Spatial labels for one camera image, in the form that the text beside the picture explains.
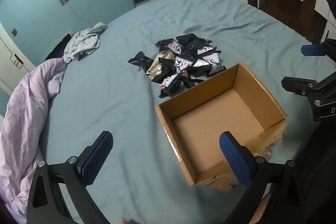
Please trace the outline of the black white deer snack packet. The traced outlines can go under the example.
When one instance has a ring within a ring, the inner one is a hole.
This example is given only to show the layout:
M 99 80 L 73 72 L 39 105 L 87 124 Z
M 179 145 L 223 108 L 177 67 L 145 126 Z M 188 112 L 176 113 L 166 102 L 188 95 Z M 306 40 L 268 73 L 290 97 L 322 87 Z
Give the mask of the black white deer snack packet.
M 173 96 L 181 86 L 181 77 L 182 73 L 177 73 L 172 76 L 169 76 L 163 80 L 160 84 L 160 98 L 165 98 L 169 96 Z

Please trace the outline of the pile black white snack packet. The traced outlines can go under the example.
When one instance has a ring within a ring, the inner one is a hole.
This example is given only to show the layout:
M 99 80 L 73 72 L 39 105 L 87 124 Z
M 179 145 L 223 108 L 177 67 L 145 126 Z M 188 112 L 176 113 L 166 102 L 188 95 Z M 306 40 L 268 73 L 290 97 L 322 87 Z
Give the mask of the pile black white snack packet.
M 171 50 L 175 60 L 162 59 L 161 73 L 152 81 L 161 84 L 165 78 L 182 73 L 184 80 L 191 80 L 194 83 L 199 77 L 210 78 L 226 70 L 219 60 L 221 51 L 211 43 L 212 41 L 200 38 L 193 33 L 158 41 L 155 46 L 159 48 L 159 52 L 166 53 Z

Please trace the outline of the beige sachet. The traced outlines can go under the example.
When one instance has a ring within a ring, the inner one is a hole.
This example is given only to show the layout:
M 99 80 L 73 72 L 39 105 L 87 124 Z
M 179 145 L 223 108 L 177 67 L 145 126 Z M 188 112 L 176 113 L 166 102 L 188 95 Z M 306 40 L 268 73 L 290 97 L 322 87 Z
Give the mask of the beige sachet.
M 159 75 L 162 70 L 162 64 L 160 61 L 162 59 L 167 60 L 175 60 L 174 54 L 171 50 L 168 50 L 166 53 L 159 53 L 155 57 L 153 63 L 151 64 L 150 68 L 146 71 L 146 75 L 152 80 L 155 76 Z

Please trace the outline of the brown cardboard box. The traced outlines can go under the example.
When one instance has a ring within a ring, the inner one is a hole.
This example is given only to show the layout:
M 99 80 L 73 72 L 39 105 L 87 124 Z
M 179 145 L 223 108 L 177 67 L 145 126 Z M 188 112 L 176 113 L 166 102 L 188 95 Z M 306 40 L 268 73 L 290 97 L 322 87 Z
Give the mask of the brown cardboard box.
M 270 159 L 287 131 L 286 114 L 272 93 L 239 63 L 155 107 L 190 186 L 229 190 L 238 183 L 219 147 L 229 131 L 253 155 Z

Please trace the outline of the dark pillow at headboard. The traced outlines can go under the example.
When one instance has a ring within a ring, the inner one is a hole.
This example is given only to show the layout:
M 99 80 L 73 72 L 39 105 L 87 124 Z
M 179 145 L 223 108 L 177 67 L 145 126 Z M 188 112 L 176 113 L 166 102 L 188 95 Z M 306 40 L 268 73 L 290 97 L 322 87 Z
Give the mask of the dark pillow at headboard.
M 48 54 L 45 61 L 49 59 L 55 59 L 55 58 L 62 58 L 64 50 L 69 43 L 69 41 L 72 39 L 74 34 L 66 34 L 64 38 L 55 46 L 55 48 Z

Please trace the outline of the wall light switch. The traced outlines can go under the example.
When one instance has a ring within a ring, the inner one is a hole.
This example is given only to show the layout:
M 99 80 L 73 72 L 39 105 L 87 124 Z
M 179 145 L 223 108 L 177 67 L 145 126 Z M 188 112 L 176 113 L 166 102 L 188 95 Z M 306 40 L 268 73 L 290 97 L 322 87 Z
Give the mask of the wall light switch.
M 12 30 L 11 33 L 13 34 L 13 36 L 16 36 L 18 32 L 17 32 L 17 30 L 14 28 L 14 29 Z

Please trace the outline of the grey crumpled garment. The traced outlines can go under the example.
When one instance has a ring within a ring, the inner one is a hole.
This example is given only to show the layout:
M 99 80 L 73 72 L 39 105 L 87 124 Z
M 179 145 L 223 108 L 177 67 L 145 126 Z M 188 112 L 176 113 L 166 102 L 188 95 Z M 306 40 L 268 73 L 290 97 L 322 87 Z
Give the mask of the grey crumpled garment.
M 74 34 L 68 42 L 63 53 L 63 60 L 70 63 L 80 60 L 84 55 L 90 55 L 100 47 L 100 35 L 108 28 L 102 22 L 95 24 L 92 28 L 87 28 Z

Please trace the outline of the lilac duvet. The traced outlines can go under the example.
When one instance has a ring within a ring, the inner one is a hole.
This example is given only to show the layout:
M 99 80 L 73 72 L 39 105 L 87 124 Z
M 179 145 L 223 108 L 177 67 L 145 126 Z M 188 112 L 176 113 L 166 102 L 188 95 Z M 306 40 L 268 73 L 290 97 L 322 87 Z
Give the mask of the lilac duvet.
M 40 135 L 66 68 L 63 59 L 38 65 L 23 77 L 7 103 L 1 127 L 1 200 L 17 223 L 27 222 L 30 186 L 43 159 Z

